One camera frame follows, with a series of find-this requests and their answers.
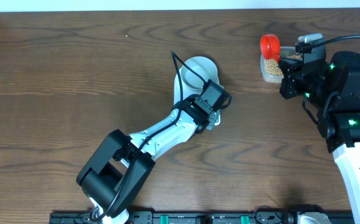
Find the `red measuring scoop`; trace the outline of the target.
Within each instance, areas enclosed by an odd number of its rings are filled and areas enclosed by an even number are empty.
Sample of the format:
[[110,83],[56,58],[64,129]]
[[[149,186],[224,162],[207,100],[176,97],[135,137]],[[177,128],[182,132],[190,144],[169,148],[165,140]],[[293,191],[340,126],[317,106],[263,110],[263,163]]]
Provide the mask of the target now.
[[260,39],[260,50],[264,59],[274,59],[274,61],[278,62],[281,52],[281,45],[278,37],[274,34],[263,35]]

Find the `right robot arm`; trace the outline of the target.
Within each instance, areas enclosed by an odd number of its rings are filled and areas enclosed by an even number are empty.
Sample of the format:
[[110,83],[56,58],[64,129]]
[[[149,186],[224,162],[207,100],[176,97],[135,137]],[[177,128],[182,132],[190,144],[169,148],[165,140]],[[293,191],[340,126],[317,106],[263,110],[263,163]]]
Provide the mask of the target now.
[[310,118],[334,157],[354,221],[360,223],[360,54],[336,52],[330,62],[281,58],[278,65],[282,97],[303,95],[318,110]]

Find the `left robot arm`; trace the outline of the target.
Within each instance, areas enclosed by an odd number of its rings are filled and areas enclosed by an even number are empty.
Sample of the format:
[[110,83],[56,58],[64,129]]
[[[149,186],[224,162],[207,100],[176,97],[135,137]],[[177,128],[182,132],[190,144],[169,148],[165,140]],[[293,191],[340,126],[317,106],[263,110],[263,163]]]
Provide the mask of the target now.
[[112,131],[78,173],[76,182],[92,201],[92,223],[125,223],[158,157],[206,129],[212,129],[229,96],[190,95],[152,127],[125,135]]

